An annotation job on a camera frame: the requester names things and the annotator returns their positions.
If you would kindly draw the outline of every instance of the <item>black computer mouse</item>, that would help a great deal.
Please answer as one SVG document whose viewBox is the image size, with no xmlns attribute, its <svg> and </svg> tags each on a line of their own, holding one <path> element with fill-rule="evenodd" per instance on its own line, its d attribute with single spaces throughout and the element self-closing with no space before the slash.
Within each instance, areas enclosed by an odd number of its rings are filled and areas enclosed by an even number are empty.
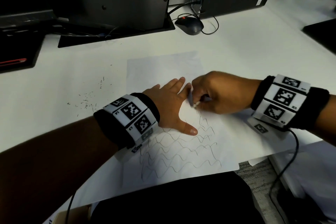
<svg viewBox="0 0 336 224">
<path fill-rule="evenodd" d="M 175 25 L 182 29 L 188 35 L 197 35 L 204 28 L 199 18 L 180 17 L 175 21 Z"/>
</svg>

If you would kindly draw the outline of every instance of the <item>sheet of paper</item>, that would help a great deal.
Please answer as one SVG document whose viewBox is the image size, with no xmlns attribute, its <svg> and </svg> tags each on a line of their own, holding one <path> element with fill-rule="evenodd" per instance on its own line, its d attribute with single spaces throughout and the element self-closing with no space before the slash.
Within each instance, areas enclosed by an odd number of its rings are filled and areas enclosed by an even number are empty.
<svg viewBox="0 0 336 224">
<path fill-rule="evenodd" d="M 141 92 L 184 76 L 186 83 L 204 74 L 197 52 L 127 61 L 127 92 Z M 181 120 L 198 129 L 197 136 L 159 128 L 137 155 L 124 163 L 123 187 L 153 186 L 178 179 L 239 169 L 220 117 L 198 112 L 183 102 Z"/>
</svg>

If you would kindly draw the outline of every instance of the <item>white desk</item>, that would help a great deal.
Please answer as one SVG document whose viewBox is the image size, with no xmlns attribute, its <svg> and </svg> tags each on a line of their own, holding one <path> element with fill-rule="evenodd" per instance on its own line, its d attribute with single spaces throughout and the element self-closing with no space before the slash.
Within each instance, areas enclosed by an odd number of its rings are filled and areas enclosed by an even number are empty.
<svg viewBox="0 0 336 224">
<path fill-rule="evenodd" d="M 280 73 L 336 94 L 336 56 L 293 26 L 292 18 L 275 13 L 281 6 L 285 11 L 294 5 L 269 0 L 262 8 L 219 16 L 220 28 L 213 35 L 189 36 L 176 28 L 68 48 L 57 48 L 59 37 L 48 35 L 34 68 L 0 75 L 0 151 L 91 116 L 92 109 L 81 104 L 85 93 L 90 93 L 90 103 L 97 109 L 125 94 L 130 58 L 197 50 L 206 72 L 220 70 L 257 79 Z M 184 11 L 189 10 L 180 9 L 172 18 Z M 214 19 L 203 20 L 206 32 L 213 30 L 209 22 L 215 24 Z M 263 140 L 233 115 L 224 115 L 223 121 L 240 162 L 294 147 L 293 140 Z M 301 144 L 320 140 L 306 131 L 296 133 Z M 111 158 L 78 190 L 72 206 L 124 193 L 121 170 Z"/>
</svg>

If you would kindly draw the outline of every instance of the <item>floor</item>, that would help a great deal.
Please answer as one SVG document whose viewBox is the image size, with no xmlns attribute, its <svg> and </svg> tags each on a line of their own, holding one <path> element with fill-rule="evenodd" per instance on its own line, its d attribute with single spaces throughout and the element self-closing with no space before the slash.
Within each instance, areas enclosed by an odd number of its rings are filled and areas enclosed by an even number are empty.
<svg viewBox="0 0 336 224">
<path fill-rule="evenodd" d="M 239 164 L 239 167 L 236 173 L 250 186 L 266 224 L 284 224 L 268 196 L 268 191 L 277 175 L 270 161 L 266 159 L 253 167 L 248 162 L 243 162 Z M 280 186 L 282 185 L 278 184 L 275 187 L 275 193 Z"/>
</svg>

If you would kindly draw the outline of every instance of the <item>hand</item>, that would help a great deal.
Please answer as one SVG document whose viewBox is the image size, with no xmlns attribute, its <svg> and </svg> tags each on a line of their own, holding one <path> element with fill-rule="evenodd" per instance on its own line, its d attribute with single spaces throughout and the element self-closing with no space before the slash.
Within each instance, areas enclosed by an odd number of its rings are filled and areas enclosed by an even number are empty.
<svg viewBox="0 0 336 224">
<path fill-rule="evenodd" d="M 260 82 L 212 71 L 192 81 L 192 100 L 195 104 L 208 94 L 212 100 L 200 102 L 197 109 L 215 113 L 239 112 L 250 107 Z"/>
<path fill-rule="evenodd" d="M 197 135 L 197 129 L 179 118 L 181 105 L 191 90 L 191 84 L 181 90 L 185 78 L 172 79 L 169 83 L 160 89 L 160 84 L 155 85 L 151 89 L 145 90 L 143 93 L 147 95 L 156 105 L 160 113 L 159 126 L 162 128 L 174 128 L 179 132 L 187 135 Z"/>
</svg>

